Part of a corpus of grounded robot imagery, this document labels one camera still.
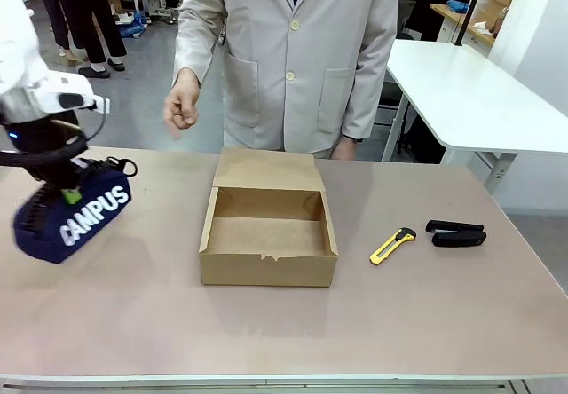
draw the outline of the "black stapler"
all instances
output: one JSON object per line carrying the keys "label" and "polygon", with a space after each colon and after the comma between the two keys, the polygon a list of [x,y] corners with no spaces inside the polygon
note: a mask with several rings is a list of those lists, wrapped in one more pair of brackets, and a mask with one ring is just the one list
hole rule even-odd
{"label": "black stapler", "polygon": [[426,231],[433,232],[432,243],[439,248],[466,248],[479,246],[487,238],[482,225],[453,223],[431,219]]}

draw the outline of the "wristwatch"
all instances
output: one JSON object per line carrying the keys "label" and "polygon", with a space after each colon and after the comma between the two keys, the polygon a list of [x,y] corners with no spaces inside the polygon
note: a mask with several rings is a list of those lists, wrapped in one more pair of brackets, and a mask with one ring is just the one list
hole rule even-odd
{"label": "wristwatch", "polygon": [[363,142],[363,140],[360,139],[360,138],[353,138],[353,137],[350,137],[350,136],[348,136],[348,135],[343,135],[343,137],[344,137],[344,138],[348,138],[348,139],[352,139],[352,140],[353,140],[355,143],[357,143],[357,144]]}

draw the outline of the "black shoe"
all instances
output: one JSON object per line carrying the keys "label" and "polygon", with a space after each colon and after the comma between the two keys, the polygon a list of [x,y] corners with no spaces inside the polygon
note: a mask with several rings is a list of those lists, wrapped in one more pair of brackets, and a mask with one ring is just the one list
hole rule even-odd
{"label": "black shoe", "polygon": [[120,64],[115,64],[113,63],[113,61],[111,59],[108,59],[106,61],[108,63],[108,65],[110,67],[112,67],[114,70],[116,70],[117,72],[123,72],[124,70],[126,70],[126,67],[124,66],[124,63],[120,63]]}
{"label": "black shoe", "polygon": [[110,73],[108,70],[104,70],[102,72],[98,72],[97,70],[93,69],[92,67],[83,67],[79,69],[79,75],[83,75],[85,77],[90,77],[92,79],[108,79],[110,77]]}

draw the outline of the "man's right hand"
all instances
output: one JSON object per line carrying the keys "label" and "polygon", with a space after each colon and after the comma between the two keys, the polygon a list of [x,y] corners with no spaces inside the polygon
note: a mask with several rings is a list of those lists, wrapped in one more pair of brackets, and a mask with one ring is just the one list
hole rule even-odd
{"label": "man's right hand", "polygon": [[163,120],[175,139],[180,138],[179,130],[191,128],[199,119],[199,112],[195,108],[199,99],[199,86],[195,73],[189,68],[182,68],[164,102]]}

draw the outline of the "green tag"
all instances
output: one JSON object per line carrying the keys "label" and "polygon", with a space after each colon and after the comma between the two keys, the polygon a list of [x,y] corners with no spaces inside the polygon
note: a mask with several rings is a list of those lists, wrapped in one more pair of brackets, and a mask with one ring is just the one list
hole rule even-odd
{"label": "green tag", "polygon": [[82,199],[82,195],[81,193],[79,193],[79,190],[61,190],[61,192],[63,193],[65,201],[69,205],[75,205],[79,200]]}

